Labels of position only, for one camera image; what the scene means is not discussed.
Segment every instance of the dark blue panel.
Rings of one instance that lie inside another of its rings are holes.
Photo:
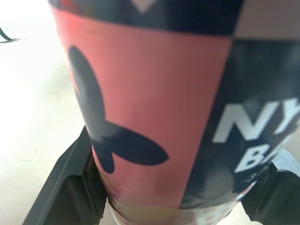
[[[300,98],[299,56],[299,42],[244,40],[233,43],[181,208],[209,207],[236,197],[257,179],[254,175],[268,165],[234,173],[246,150],[269,144],[266,156],[296,129],[299,113],[284,132],[274,134],[284,116],[282,102]],[[280,105],[258,139],[246,141],[234,125],[226,142],[212,142],[226,104],[242,104],[254,122],[270,101],[278,101]]]
[[[56,8],[113,23],[230,36],[243,0],[158,0],[145,13],[140,13],[130,0],[49,0],[49,2]]]

